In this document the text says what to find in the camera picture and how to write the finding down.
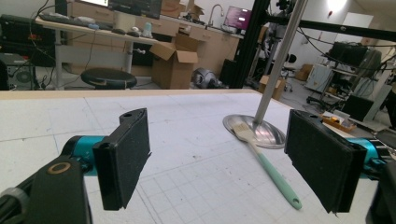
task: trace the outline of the white wall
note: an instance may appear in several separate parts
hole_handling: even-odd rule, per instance
[[[0,15],[14,15],[31,18],[34,12],[41,8],[46,0],[0,0]],[[53,6],[54,0],[49,0],[47,6]]]
[[[333,24],[342,24],[344,18],[348,12],[348,9],[352,3],[352,0],[348,0],[345,7],[338,12],[333,12],[329,17],[329,7],[327,4],[328,0],[316,0],[308,1],[303,20],[305,21],[319,21]],[[324,32],[319,30],[303,29],[306,35],[312,36],[314,38],[320,39],[325,42],[333,43],[334,39],[337,37],[337,33]],[[304,36],[296,33],[294,40],[290,47],[290,54],[295,54],[297,56],[297,61],[295,67],[300,68],[305,63],[315,63],[321,52],[328,52],[332,45],[322,43],[320,41],[310,39],[312,44],[315,45],[321,52],[319,52],[310,43],[302,44]]]

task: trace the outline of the desk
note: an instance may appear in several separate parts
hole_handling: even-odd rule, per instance
[[[365,223],[377,182],[361,179],[351,212],[327,214],[282,149],[262,152],[303,203],[292,208],[248,145],[222,124],[254,116],[248,90],[21,91],[0,95],[0,191],[57,157],[74,135],[106,135],[119,115],[148,109],[152,155],[126,210],[103,211],[96,177],[85,177],[93,223]],[[285,132],[290,107],[272,100],[265,120]]]
[[[157,40],[145,37],[133,37],[129,35],[117,35],[105,30],[93,30],[88,27],[74,26],[69,24],[43,21],[40,18],[35,19],[37,24],[43,25],[45,28],[55,30],[55,60],[56,60],[56,89],[63,90],[62,81],[62,63],[87,63],[99,64],[101,66],[118,66],[125,67],[125,71],[131,73],[131,62],[134,50],[134,42],[152,45]],[[62,45],[61,31],[81,32],[84,34],[101,35],[110,38],[129,41],[128,50],[123,52],[105,51],[99,49],[82,49],[73,46]]]

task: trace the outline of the cabinet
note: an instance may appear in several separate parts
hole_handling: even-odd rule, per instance
[[[332,78],[332,69],[330,67],[315,64],[306,80],[305,86],[313,91],[323,92],[330,78]]]
[[[90,17],[96,21],[113,22],[113,12],[102,7],[94,7],[92,5],[81,4],[74,2],[69,4],[67,9],[67,15],[70,17]],[[93,48],[93,49],[104,49],[116,52],[123,52],[125,48],[125,41],[112,39],[105,36],[86,35],[79,32],[68,32],[67,33],[67,44],[81,48]],[[80,74],[84,69],[87,62],[81,62],[79,64],[70,64],[70,70],[72,73]]]
[[[143,29],[146,22],[151,23],[151,32],[161,35],[176,36],[179,23],[176,21],[154,20],[146,17],[136,17],[135,26]]]
[[[239,38],[201,27],[191,27],[190,37],[201,41],[198,47],[199,62],[194,69],[203,67],[219,77],[224,60],[233,60]]]

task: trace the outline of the cable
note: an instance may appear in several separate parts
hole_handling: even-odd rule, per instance
[[[152,81],[150,81],[150,82],[148,82],[148,83],[146,83],[146,84],[137,85],[136,87],[147,86],[147,85],[149,85],[149,84],[152,84],[152,83],[153,83],[153,82],[152,82]]]
[[[304,33],[304,31],[303,31],[301,28],[300,28],[300,30],[301,30],[301,32],[303,33],[303,35],[306,36],[306,34]],[[339,60],[337,60],[337,59],[334,59],[333,57],[327,55],[326,53],[324,53],[324,52],[321,51],[320,49],[318,49],[318,48],[311,42],[311,40],[310,40],[309,38],[307,38],[307,40],[308,40],[308,42],[312,45],[312,47],[314,47],[314,48],[315,48],[317,51],[319,51],[321,54],[326,55],[327,58],[330,58],[330,59],[331,59],[332,61],[334,61],[334,62],[343,64],[343,65],[346,65],[346,66],[354,67],[354,68],[356,68],[356,69],[361,69],[361,70],[372,70],[372,71],[376,71],[376,70],[379,69],[379,67],[378,67],[378,68],[364,68],[364,67],[356,67],[356,66],[353,66],[353,65],[351,65],[351,64],[343,63],[343,62],[341,62],[341,61],[339,61]]]
[[[95,42],[95,38],[96,38],[96,30],[93,31],[93,40],[92,40],[92,42],[91,42],[90,55],[89,55],[89,58],[88,58],[87,63],[85,64],[84,71],[87,70],[88,64],[89,64],[90,61],[91,61],[93,43]],[[61,87],[64,87],[64,86],[66,86],[66,85],[68,85],[68,84],[70,84],[70,83],[73,83],[73,82],[77,81],[79,78],[80,78],[80,76],[78,76],[78,77],[77,77],[76,79],[74,79],[73,81],[64,83]]]
[[[312,37],[312,36],[310,36],[310,35],[306,35],[306,34],[304,34],[304,32],[302,32],[302,31],[297,30],[297,32],[300,33],[301,35],[304,35],[307,39],[308,39],[308,38],[309,38],[309,39],[314,39],[314,40],[317,40],[317,41],[322,42],[322,43],[325,43],[325,44],[334,45],[334,43],[327,42],[327,41],[323,41],[323,40],[314,38],[314,37]],[[365,46],[365,47],[379,47],[379,48],[396,47],[396,45],[364,45],[364,46]]]

